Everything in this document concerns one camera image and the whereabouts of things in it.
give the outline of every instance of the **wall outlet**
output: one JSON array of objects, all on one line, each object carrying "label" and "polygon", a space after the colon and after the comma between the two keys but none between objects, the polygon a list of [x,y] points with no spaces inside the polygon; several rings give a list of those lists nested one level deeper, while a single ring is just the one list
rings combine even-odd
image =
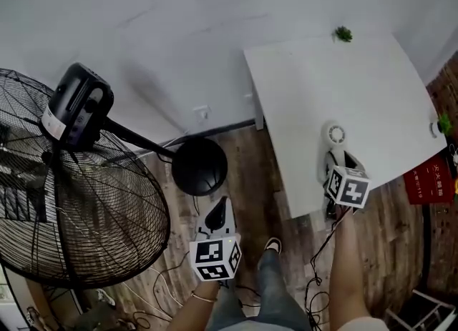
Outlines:
[{"label": "wall outlet", "polygon": [[208,105],[195,107],[193,111],[198,124],[203,124],[206,120],[208,120],[208,117],[211,113],[210,107]]}]

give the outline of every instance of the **red packaging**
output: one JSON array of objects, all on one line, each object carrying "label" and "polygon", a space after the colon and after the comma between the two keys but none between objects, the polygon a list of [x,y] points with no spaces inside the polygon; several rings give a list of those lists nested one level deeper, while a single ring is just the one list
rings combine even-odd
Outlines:
[{"label": "red packaging", "polygon": [[404,174],[410,204],[453,201],[452,176],[443,156],[436,154]]}]

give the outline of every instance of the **fan base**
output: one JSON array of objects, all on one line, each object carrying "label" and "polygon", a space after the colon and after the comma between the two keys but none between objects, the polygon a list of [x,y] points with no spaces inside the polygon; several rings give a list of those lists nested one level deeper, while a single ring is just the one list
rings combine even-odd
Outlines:
[{"label": "fan base", "polygon": [[209,139],[194,138],[176,151],[172,176],[186,194],[203,197],[216,191],[228,174],[228,160],[219,145]]}]

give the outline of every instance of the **white wall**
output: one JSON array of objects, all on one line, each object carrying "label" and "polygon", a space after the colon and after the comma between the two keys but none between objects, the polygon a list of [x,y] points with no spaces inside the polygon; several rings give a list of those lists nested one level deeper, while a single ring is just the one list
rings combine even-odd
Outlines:
[{"label": "white wall", "polygon": [[49,308],[42,286],[7,268],[5,268],[5,274],[8,277],[10,290],[13,292],[17,301],[17,306],[21,309],[22,313],[26,315],[27,308],[33,307],[45,319],[46,323],[53,330],[56,330],[57,323],[52,317],[51,309]]},{"label": "white wall", "polygon": [[18,331],[19,328],[29,326],[16,303],[0,302],[0,320],[9,331]]},{"label": "white wall", "polygon": [[110,116],[163,142],[253,117],[242,48],[340,24],[393,32],[428,82],[458,47],[457,1],[0,0],[0,66],[55,84],[82,61],[112,85]]}]

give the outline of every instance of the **green plant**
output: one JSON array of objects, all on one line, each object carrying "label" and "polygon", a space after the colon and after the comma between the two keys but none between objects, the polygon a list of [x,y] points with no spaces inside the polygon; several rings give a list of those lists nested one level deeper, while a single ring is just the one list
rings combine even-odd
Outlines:
[{"label": "green plant", "polygon": [[444,135],[450,135],[452,133],[453,126],[447,113],[443,113],[439,116],[437,124],[439,124],[439,128]]},{"label": "green plant", "polygon": [[351,31],[348,30],[345,26],[340,26],[337,29],[335,29],[334,35],[336,35],[337,39],[343,42],[350,42],[353,39]]}]

